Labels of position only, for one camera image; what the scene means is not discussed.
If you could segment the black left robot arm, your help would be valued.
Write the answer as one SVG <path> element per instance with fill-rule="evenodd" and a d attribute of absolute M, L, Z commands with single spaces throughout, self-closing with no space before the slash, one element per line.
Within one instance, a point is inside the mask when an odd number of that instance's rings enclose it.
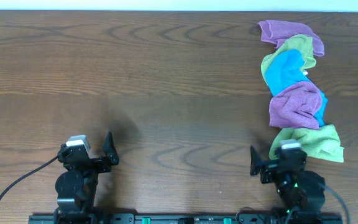
<path fill-rule="evenodd" d="M 90 158 L 85 135 L 70 137 L 60 146 L 57 160 L 67 170 L 55 183 L 58 208 L 54 223 L 104 223 L 106 216 L 94 209 L 99 174 L 111 172 L 119 164 L 112 132 L 102 146 L 103 156 Z"/>

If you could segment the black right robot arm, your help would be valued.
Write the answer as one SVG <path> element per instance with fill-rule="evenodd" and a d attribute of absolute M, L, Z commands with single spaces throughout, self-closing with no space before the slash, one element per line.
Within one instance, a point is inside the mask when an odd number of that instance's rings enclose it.
<path fill-rule="evenodd" d="M 307 171 L 307 153 L 298 143 L 276 148 L 274 160 L 264 161 L 250 147 L 250 175 L 260 175 L 262 184 L 275 184 L 285 208 L 274 209 L 266 223 L 322 223 L 321 208 L 325 202 L 324 183 L 320 175 Z"/>

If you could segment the light green microfiber cloth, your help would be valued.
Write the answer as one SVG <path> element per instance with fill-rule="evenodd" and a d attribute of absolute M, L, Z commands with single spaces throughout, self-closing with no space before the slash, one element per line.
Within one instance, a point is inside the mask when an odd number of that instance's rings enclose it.
<path fill-rule="evenodd" d="M 333 124 L 325 125 L 319 129 L 283 128 L 270 147 L 269 158 L 276 159 L 275 149 L 281 141 L 293 139 L 301 144 L 302 150 L 309 157 L 332 162 L 344 162 L 344 148 L 336 128 Z"/>

